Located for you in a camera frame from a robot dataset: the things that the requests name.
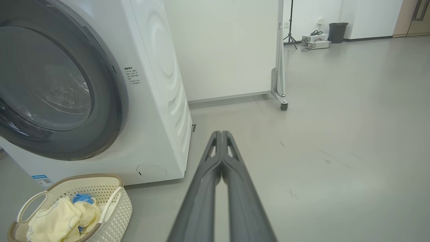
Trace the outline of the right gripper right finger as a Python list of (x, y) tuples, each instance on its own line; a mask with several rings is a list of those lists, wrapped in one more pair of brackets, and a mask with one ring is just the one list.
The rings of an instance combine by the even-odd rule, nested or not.
[(230, 242), (278, 242), (229, 131), (222, 132), (222, 178), (228, 190)]

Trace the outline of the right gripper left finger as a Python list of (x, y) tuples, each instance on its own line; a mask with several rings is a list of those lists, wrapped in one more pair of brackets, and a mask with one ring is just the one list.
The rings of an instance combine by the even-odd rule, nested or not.
[(171, 228), (167, 242), (214, 242), (216, 186), (221, 179), (222, 135), (215, 131)]

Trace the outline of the cream bear face garment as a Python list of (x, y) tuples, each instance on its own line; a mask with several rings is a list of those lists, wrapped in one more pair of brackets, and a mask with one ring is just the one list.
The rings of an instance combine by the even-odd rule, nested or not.
[(86, 236), (97, 225), (100, 220), (102, 211), (99, 209), (96, 202), (92, 204), (88, 202), (76, 202), (74, 206), (81, 212), (78, 223), (80, 237)]

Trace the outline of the blue garment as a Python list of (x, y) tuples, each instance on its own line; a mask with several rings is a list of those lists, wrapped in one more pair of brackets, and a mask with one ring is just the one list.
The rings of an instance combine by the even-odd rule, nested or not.
[(78, 230), (79, 233), (82, 234), (85, 228), (88, 227), (97, 216), (96, 204), (88, 194), (76, 194), (72, 199), (72, 203), (81, 212)]

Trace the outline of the cream outline print garment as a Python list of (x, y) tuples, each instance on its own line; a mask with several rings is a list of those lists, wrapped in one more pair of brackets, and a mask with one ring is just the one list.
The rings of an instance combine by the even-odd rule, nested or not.
[(50, 208), (37, 212), (29, 223), (29, 242), (75, 242), (80, 239), (82, 212), (69, 197), (61, 198)]

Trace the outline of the cream perforated laundry basket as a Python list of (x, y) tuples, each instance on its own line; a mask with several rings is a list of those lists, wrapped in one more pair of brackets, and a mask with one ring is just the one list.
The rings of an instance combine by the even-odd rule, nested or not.
[(64, 178), (52, 183), (47, 176), (34, 179), (44, 185), (46, 191), (28, 199), (20, 209), (17, 219), (7, 233), (8, 242), (29, 242), (26, 234), (35, 214), (48, 209), (61, 198), (72, 199), (76, 194), (88, 194), (102, 211), (97, 225), (75, 242), (121, 242), (132, 215), (132, 204), (119, 175), (94, 173)]

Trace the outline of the white front-load washing machine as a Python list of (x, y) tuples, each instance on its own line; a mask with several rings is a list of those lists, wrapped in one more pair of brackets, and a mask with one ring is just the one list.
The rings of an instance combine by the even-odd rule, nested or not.
[(60, 0), (82, 16), (117, 63), (127, 92), (125, 122), (114, 143), (84, 160), (55, 160), (0, 137), (0, 147), (34, 178), (52, 182), (115, 173), (125, 185), (184, 178), (192, 118), (161, 0)]

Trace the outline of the light wooden door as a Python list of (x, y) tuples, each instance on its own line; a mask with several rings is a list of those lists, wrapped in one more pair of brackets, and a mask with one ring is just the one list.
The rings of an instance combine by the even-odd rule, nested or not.
[(393, 32), (397, 37), (430, 37), (430, 0), (403, 0)]

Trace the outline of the white partition panel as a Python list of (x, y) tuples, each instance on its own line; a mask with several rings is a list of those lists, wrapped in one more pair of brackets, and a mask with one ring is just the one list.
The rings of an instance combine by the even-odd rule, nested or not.
[(188, 103), (272, 94), (281, 75), (284, 0), (165, 0)]

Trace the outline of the white flat box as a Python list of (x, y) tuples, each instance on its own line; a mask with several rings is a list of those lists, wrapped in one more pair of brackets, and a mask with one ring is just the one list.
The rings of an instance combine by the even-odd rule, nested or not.
[(303, 35), (302, 36), (302, 43), (315, 42), (315, 41), (320, 41), (320, 40), (327, 41), (328, 36), (329, 36), (329, 34), (316, 34), (316, 35), (307, 34), (307, 35)]
[(315, 50), (315, 49), (326, 49), (331, 47), (330, 40), (316, 40), (305, 43), (306, 50)]

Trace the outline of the black tripod stand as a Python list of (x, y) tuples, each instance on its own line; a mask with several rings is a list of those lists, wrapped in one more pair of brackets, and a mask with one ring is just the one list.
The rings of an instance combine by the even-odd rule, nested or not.
[(296, 40), (292, 36), (292, 19), (293, 19), (293, 12), (294, 12), (294, 0), (290, 0), (290, 17), (289, 17), (289, 32), (287, 34), (287, 37), (284, 38), (284, 40), (287, 39), (287, 43), (284, 45), (293, 45), (294, 48), (297, 50)]

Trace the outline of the grey trash bin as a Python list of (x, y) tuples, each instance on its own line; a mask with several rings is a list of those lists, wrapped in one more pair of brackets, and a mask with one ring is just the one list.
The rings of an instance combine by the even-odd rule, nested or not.
[(348, 23), (330, 23), (328, 41), (342, 43)]

